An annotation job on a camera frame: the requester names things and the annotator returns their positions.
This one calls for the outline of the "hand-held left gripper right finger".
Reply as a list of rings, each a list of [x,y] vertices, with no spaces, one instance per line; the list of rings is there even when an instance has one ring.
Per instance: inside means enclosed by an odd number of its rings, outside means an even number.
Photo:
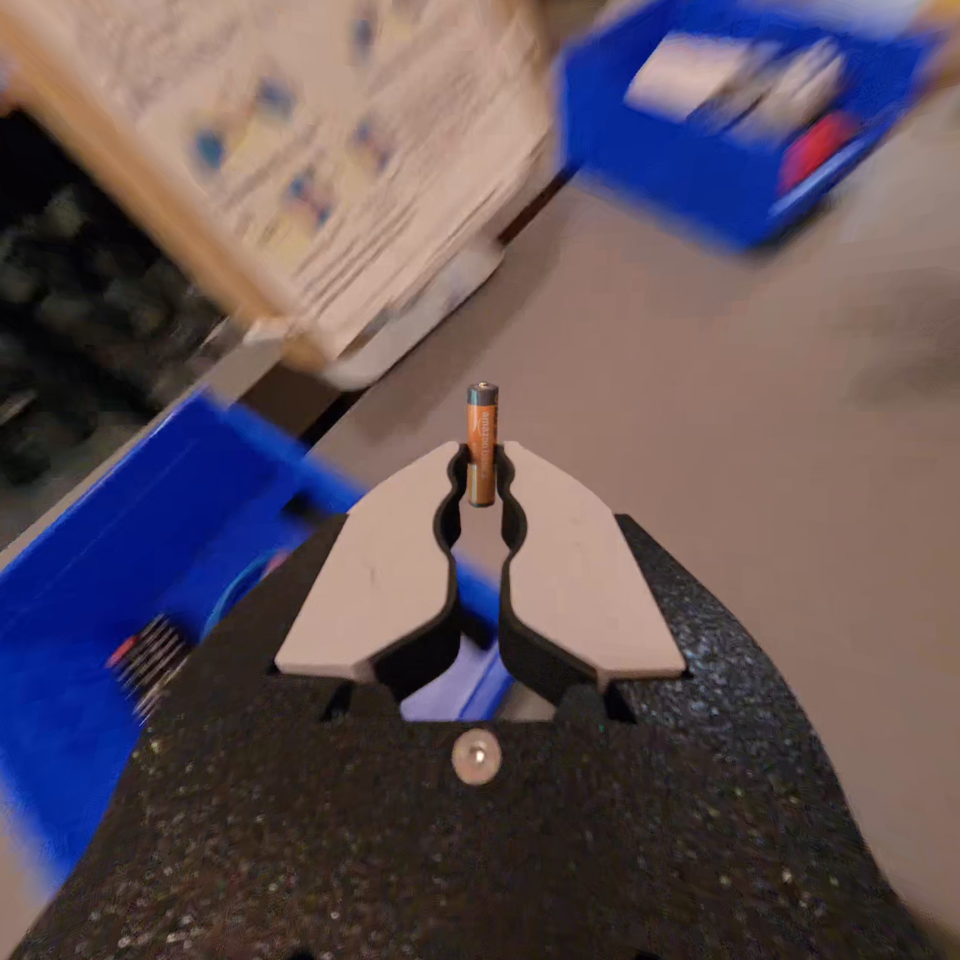
[[[515,440],[497,450],[498,643],[510,676],[558,707],[568,691],[674,680],[687,662],[618,517],[596,493]]]

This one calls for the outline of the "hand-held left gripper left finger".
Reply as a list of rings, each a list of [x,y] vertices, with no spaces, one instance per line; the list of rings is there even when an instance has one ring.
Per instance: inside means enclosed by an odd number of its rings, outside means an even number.
[[[345,515],[274,656],[279,673],[380,685],[402,702],[455,662],[461,445],[437,446]]]

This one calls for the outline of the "orange battery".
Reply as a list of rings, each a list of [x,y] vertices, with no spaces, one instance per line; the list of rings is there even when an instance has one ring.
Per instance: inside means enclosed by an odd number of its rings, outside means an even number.
[[[481,381],[467,388],[466,494],[475,508],[491,507],[497,498],[498,404],[498,385]]]

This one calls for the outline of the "blue plastic bin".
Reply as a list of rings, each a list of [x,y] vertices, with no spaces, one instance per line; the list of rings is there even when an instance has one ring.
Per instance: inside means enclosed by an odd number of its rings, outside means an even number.
[[[750,43],[743,71],[684,122],[623,102],[669,33]],[[855,30],[762,2],[649,2],[561,54],[561,167],[731,251],[779,239],[865,162],[918,98],[941,30]],[[858,136],[781,196],[789,142],[842,111]]]
[[[415,892],[443,817],[469,799],[454,740],[494,734],[513,678],[493,642],[397,701],[378,683],[286,676],[274,659],[351,496],[269,423],[195,396],[2,571],[2,769],[52,896],[330,892],[368,858]],[[457,565],[462,611],[497,633],[499,590]],[[193,652],[145,726],[104,663],[152,618]]]

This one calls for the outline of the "black remote control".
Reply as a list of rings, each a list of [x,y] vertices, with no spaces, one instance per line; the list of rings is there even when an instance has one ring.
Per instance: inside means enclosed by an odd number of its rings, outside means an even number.
[[[140,726],[152,719],[194,647],[181,626],[161,613],[129,635],[107,657],[103,667],[118,685]]]

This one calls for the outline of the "white stand base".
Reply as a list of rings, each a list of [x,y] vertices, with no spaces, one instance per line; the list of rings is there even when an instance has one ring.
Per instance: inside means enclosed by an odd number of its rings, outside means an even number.
[[[371,386],[481,289],[501,266],[504,246],[478,235],[414,295],[382,309],[334,359],[319,379],[347,393]]]

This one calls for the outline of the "printed instruction sheet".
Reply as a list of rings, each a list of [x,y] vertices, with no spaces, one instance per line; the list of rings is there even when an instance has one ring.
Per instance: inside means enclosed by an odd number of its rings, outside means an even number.
[[[532,2],[28,2],[324,358],[411,300],[549,133]]]

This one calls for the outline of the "white paper roll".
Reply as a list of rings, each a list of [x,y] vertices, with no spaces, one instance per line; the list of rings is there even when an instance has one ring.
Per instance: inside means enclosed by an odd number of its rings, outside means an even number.
[[[738,78],[750,52],[748,41],[669,32],[630,81],[623,102],[638,113],[683,123]]]

